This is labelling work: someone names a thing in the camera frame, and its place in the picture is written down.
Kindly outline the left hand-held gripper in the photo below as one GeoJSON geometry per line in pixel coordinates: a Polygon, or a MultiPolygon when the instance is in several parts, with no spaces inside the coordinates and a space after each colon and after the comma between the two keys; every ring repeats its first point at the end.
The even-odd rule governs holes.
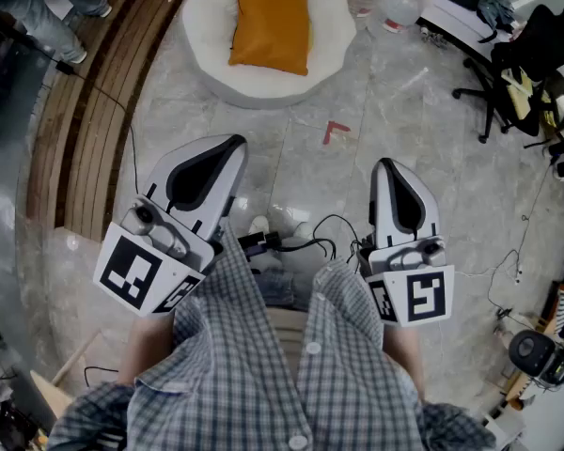
{"type": "Polygon", "coordinates": [[[171,313],[223,252],[216,232],[240,185],[247,151],[244,138],[223,134],[165,154],[144,195],[119,224],[109,224],[94,284],[139,317],[171,313]]]}

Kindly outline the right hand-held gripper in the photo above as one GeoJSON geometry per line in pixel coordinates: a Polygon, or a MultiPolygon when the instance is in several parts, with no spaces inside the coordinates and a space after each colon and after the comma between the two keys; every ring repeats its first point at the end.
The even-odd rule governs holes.
{"type": "Polygon", "coordinates": [[[455,268],[435,237],[440,217],[432,192],[411,169],[382,158],[372,171],[370,204],[380,249],[362,249],[358,258],[381,321],[413,327],[448,319],[455,268]]]}

